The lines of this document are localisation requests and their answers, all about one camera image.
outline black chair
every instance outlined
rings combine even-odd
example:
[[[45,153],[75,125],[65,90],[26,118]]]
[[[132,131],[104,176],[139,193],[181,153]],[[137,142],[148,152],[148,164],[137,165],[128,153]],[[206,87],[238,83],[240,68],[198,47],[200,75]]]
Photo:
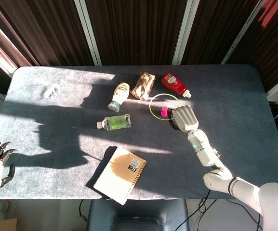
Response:
[[[87,231],[174,231],[188,217],[186,200],[92,200]],[[178,231],[189,231],[185,222]]]

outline mayonnaise bottle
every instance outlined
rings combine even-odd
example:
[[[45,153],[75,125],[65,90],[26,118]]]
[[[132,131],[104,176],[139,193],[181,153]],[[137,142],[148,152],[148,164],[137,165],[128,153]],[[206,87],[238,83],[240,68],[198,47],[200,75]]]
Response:
[[[114,112],[119,112],[120,105],[129,96],[129,85],[127,83],[120,83],[114,91],[112,102],[108,105],[108,108]]]

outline spiral notebook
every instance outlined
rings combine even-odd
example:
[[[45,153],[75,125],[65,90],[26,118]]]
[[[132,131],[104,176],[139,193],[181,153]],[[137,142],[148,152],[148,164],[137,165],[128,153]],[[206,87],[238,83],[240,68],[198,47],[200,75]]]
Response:
[[[141,176],[145,164],[146,160],[118,147],[94,188],[123,205]]]

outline plastic bottle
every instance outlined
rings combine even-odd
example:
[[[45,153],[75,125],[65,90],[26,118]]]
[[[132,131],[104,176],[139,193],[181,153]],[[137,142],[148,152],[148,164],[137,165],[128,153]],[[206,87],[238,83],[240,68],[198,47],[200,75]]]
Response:
[[[97,122],[98,129],[104,128],[107,131],[130,127],[129,114],[106,117],[103,121]]]
[[[167,73],[162,79],[161,83],[163,86],[165,86],[167,89],[175,92],[176,94],[182,95],[184,97],[191,97],[191,94],[187,87],[181,82],[181,80],[174,76],[171,73]]]
[[[108,105],[108,108],[114,112],[119,112],[120,105],[129,96],[129,85],[127,83],[120,83],[114,91],[112,102]]]

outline gray fabric surface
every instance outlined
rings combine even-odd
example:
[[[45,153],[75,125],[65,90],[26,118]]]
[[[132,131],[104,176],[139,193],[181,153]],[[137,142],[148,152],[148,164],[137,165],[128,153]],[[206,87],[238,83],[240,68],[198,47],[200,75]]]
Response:
[[[148,102],[129,96],[120,112],[107,109],[122,81],[135,85],[140,72],[157,80],[150,97],[171,93],[160,84],[175,73],[211,145],[234,176],[257,186],[278,182],[278,133],[258,72],[248,65],[23,67],[14,76],[0,115],[0,141],[11,141],[16,165],[1,198],[100,198],[91,187],[121,146],[147,160],[131,199],[202,198],[203,167],[187,136],[155,119]],[[153,103],[176,107],[170,98]],[[98,130],[106,116],[130,114],[132,127]],[[230,198],[212,192],[211,198]]]

